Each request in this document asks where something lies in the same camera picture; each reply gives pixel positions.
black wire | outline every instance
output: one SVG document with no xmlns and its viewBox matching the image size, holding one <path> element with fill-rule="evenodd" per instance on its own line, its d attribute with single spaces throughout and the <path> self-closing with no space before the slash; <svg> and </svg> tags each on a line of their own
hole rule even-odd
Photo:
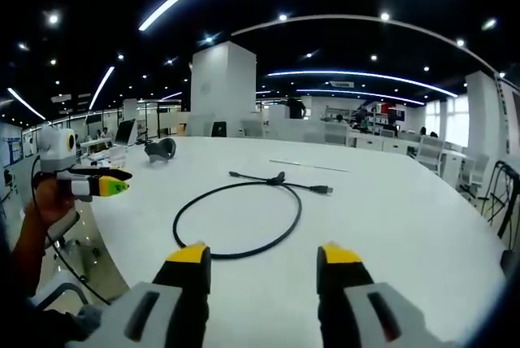
<svg viewBox="0 0 520 348">
<path fill-rule="evenodd" d="M 296 217 L 294 218 L 294 221 L 292 222 L 291 226 L 284 233 L 282 233 L 278 238 L 276 238 L 274 241 L 271 241 L 271 242 L 269 242 L 268 244 L 266 244 L 264 246 L 260 246 L 257 249 L 248 250 L 246 252 L 241 252 L 241 253 L 231 253 L 231 254 L 212 253 L 211 254 L 211 258 L 215 259 L 215 260 L 237 260 L 237 259 L 243 259 L 245 257 L 249 257 L 249 256 L 253 256 L 255 254 L 259 254 L 259 253 L 265 252 L 266 250 L 269 250 L 273 246 L 278 245 L 285 238 L 287 238 L 289 236 L 289 234 L 291 234 L 293 232 L 293 230 L 297 226 L 298 222 L 300 221 L 300 217 L 301 217 L 301 199 L 298 196 L 298 194 L 291 187 L 295 187 L 295 188 L 299 188 L 299 189 L 307 189 L 309 191 L 317 192 L 317 191 L 315 191 L 315 189 L 313 189 L 315 187 L 307 187 L 305 185 L 284 183 L 284 175 L 283 174 L 284 173 L 281 172 L 277 177 L 274 177 L 272 179 L 262 179 L 261 177 L 245 176 L 245 175 L 241 175 L 241 174 L 236 173 L 236 172 L 230 172 L 230 175 L 233 176 L 233 177 L 240 177 L 240 178 L 249 179 L 249 180 L 255 180 L 255 181 L 249 181 L 249 182 L 240 183 L 240 184 L 226 185 L 224 187 L 213 189 L 212 191 L 206 192 L 205 194 L 195 198 L 194 200 L 192 200 L 191 202 L 186 204 L 184 207 L 182 207 L 180 209 L 180 211 L 175 216 L 175 219 L 173 220 L 172 231 L 173 231 L 173 237 L 175 238 L 175 241 L 177 242 L 177 244 L 181 248 L 186 247 L 186 244 L 184 244 L 182 242 L 182 240 L 179 237 L 179 234 L 177 233 L 177 224 L 179 223 L 179 219 L 182 216 L 182 214 L 186 210 L 188 210 L 193 204 L 198 202 L 199 200 L 201 200 L 203 198 L 206 198 L 206 197 L 208 197 L 208 196 L 210 196 L 212 194 L 216 194 L 217 192 L 224 191 L 225 189 L 232 189 L 232 188 L 244 187 L 244 186 L 249 186 L 249 185 L 267 185 L 267 186 L 271 186 L 271 187 L 278 187 L 279 186 L 279 187 L 285 188 L 296 199 L 297 204 L 298 204 L 298 211 L 296 213 Z"/>
<path fill-rule="evenodd" d="M 36 210 L 36 213 L 38 215 L 38 218 L 40 220 L 42 220 L 42 217 L 41 217 L 41 213 L 40 213 L 40 208 L 38 207 L 38 203 L 37 203 L 37 200 L 36 200 L 36 195 L 34 193 L 35 191 L 35 187 L 34 187 L 34 168 L 36 167 L 36 163 L 38 162 L 38 160 L 40 159 L 40 156 L 38 155 L 36 157 L 36 159 L 34 160 L 34 163 L 32 163 L 32 169 L 31 169 L 31 193 L 32 193 L 32 202 L 34 203 L 34 209 Z M 98 292 L 93 289 L 92 287 L 90 287 L 86 281 L 84 281 L 83 279 L 81 279 L 79 277 L 79 275 L 76 273 L 76 271 L 74 271 L 74 268 L 71 267 L 71 265 L 67 262 L 67 260 L 65 260 L 65 258 L 62 256 L 61 252 L 59 251 L 59 249 L 56 247 L 56 245 L 54 244 L 54 240 L 50 237 L 49 235 L 49 232 L 46 230 L 45 231 L 45 235 L 47 236 L 47 239 L 49 240 L 49 243 L 51 244 L 51 246 L 53 247 L 54 249 L 54 252 L 56 252 L 56 254 L 58 255 L 59 259 L 62 260 L 63 264 L 65 265 L 65 267 L 67 267 L 67 269 L 71 272 L 72 275 L 74 275 L 74 277 L 88 290 L 90 291 L 92 294 L 94 294 L 96 296 L 96 298 L 98 298 L 100 301 L 104 302 L 106 305 L 110 306 L 111 303 L 108 302 L 106 299 L 104 299 L 104 297 L 102 297 L 100 294 L 98 294 Z"/>
</svg>

gray chair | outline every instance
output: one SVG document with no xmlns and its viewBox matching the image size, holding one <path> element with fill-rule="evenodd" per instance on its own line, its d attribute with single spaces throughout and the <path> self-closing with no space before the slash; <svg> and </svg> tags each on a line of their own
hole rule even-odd
<svg viewBox="0 0 520 348">
<path fill-rule="evenodd" d="M 211 128 L 215 117 L 212 115 L 190 115 L 186 124 L 189 137 L 211 137 Z"/>
<path fill-rule="evenodd" d="M 263 121 L 261 120 L 241 120 L 240 124 L 244 130 L 244 137 L 263 139 Z"/>
<path fill-rule="evenodd" d="M 325 123 L 325 143 L 347 146 L 349 126 L 346 124 Z"/>
<path fill-rule="evenodd" d="M 475 197 L 484 182 L 484 173 L 489 163 L 485 154 L 477 154 L 474 160 L 467 159 L 461 173 L 461 189 Z"/>
<path fill-rule="evenodd" d="M 443 148 L 444 141 L 423 135 L 415 159 L 440 176 L 440 157 Z"/>
<path fill-rule="evenodd" d="M 393 130 L 385 130 L 385 129 L 381 130 L 381 137 L 394 138 L 395 136 L 396 136 L 396 133 Z"/>
<path fill-rule="evenodd" d="M 445 150 L 451 150 L 451 151 L 458 151 L 459 153 L 462 153 L 462 146 L 457 145 L 456 143 L 452 142 L 445 142 L 444 143 L 444 149 Z"/>
<path fill-rule="evenodd" d="M 420 135 L 412 134 L 410 132 L 401 131 L 397 137 L 399 139 L 402 139 L 403 141 L 411 141 L 411 142 L 420 142 L 421 141 Z"/>
</svg>

small black object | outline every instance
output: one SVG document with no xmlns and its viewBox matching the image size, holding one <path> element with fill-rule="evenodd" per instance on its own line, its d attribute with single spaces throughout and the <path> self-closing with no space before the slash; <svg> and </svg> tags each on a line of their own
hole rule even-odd
<svg viewBox="0 0 520 348">
<path fill-rule="evenodd" d="M 211 130 L 212 137 L 227 137 L 228 127 L 226 122 L 214 122 L 213 129 Z"/>
<path fill-rule="evenodd" d="M 145 147 L 145 153 L 149 157 L 149 161 L 168 161 L 176 155 L 177 145 L 171 138 L 165 138 L 159 143 L 150 143 Z"/>
</svg>

white table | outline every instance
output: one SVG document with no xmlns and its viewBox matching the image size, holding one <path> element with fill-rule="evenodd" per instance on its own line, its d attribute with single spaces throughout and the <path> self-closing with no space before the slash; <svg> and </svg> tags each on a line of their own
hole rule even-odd
<svg viewBox="0 0 520 348">
<path fill-rule="evenodd" d="M 169 163 L 151 164 L 143 146 L 128 149 L 128 192 L 95 198 L 102 238 L 129 286 L 152 281 L 177 245 L 171 225 L 187 202 L 240 180 L 228 171 L 329 185 L 332 196 L 298 190 L 301 222 L 276 248 L 212 263 L 205 347 L 322 346 L 317 316 L 316 250 L 335 241 L 355 250 L 375 281 L 386 281 L 418 306 L 443 340 L 464 341 L 505 283 L 504 246 L 478 212 L 412 159 L 369 150 L 244 138 L 177 137 Z M 350 170 L 333 172 L 271 163 L 286 159 Z M 290 194 L 243 187 L 186 211 L 179 234 L 214 252 L 266 244 L 293 221 Z"/>
</svg>

wall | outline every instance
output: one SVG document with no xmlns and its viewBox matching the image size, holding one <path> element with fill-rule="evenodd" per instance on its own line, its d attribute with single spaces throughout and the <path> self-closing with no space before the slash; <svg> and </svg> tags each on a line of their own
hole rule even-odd
<svg viewBox="0 0 520 348">
<path fill-rule="evenodd" d="M 255 112 L 256 55 L 227 41 L 193 56 L 191 112 L 227 122 L 239 137 L 240 120 Z"/>
<path fill-rule="evenodd" d="M 505 155 L 505 140 L 502 139 L 500 100 L 495 81 L 482 72 L 466 77 L 468 103 L 470 107 L 470 138 L 468 147 L 489 156 L 489 164 L 484 173 L 483 183 L 489 184 L 495 163 Z M 485 194 L 485 186 L 479 196 Z"/>
<path fill-rule="evenodd" d="M 500 83 L 504 95 L 505 109 L 507 110 L 508 123 L 505 126 L 504 112 L 501 108 L 503 138 L 509 139 L 509 154 L 520 156 L 520 124 L 518 123 L 520 111 L 520 92 L 505 82 Z"/>
</svg>

